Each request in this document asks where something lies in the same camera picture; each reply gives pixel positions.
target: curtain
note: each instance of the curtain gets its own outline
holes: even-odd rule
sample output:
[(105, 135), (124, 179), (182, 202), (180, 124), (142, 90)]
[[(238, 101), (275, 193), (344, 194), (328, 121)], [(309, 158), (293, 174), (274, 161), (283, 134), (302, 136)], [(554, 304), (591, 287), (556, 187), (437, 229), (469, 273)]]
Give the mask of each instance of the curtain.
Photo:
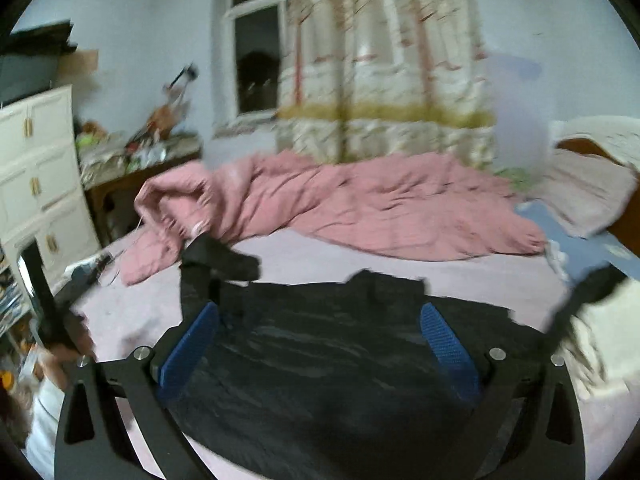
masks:
[(318, 162), (494, 156), (473, 0), (289, 0), (277, 139)]

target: white headboard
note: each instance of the white headboard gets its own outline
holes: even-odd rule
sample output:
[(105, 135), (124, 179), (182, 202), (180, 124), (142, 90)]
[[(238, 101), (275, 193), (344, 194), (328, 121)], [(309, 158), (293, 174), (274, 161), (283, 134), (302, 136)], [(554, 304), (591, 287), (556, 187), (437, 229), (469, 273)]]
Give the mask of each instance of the white headboard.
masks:
[(564, 139), (591, 139), (622, 164), (640, 171), (640, 119), (624, 116), (580, 117), (551, 123), (555, 146)]

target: pink comforter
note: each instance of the pink comforter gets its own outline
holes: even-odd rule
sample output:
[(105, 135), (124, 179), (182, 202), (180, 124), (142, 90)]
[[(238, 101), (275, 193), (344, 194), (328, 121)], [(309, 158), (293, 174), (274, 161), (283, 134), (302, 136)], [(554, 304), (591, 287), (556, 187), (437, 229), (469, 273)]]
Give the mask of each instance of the pink comforter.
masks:
[(233, 244), (285, 226), (411, 260), (539, 253), (545, 235), (513, 212), (513, 198), (507, 180), (437, 153), (319, 166), (282, 152), (214, 172), (189, 162), (140, 190), (135, 207), (145, 231), (123, 254), (120, 272), (127, 285), (141, 282), (203, 232)]

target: metal bolt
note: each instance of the metal bolt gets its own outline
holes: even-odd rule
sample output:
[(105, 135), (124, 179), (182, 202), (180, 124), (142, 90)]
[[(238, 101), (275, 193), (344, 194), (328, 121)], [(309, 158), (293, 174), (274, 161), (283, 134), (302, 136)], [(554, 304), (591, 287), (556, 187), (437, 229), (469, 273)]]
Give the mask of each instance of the metal bolt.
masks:
[(91, 362), (91, 358), (88, 355), (83, 355), (82, 357), (78, 358), (78, 367), (84, 368), (90, 362)]
[(133, 351), (133, 357), (135, 357), (138, 361), (146, 359), (149, 354), (151, 354), (151, 348), (149, 348), (148, 346), (139, 346)]
[(507, 357), (507, 352), (502, 348), (491, 348), (491, 350), (489, 350), (489, 355), (494, 361), (504, 361)]
[(560, 354), (553, 354), (551, 356), (551, 362), (554, 366), (564, 366), (564, 357), (562, 357)]

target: white cabinet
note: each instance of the white cabinet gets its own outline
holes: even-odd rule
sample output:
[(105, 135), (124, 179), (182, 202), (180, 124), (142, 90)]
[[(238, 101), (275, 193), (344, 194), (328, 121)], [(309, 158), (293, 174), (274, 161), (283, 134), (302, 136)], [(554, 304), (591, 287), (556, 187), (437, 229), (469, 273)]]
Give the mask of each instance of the white cabinet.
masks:
[(0, 110), (0, 142), (2, 248), (15, 269), (35, 238), (53, 284), (68, 264), (100, 249), (80, 184), (71, 87)]

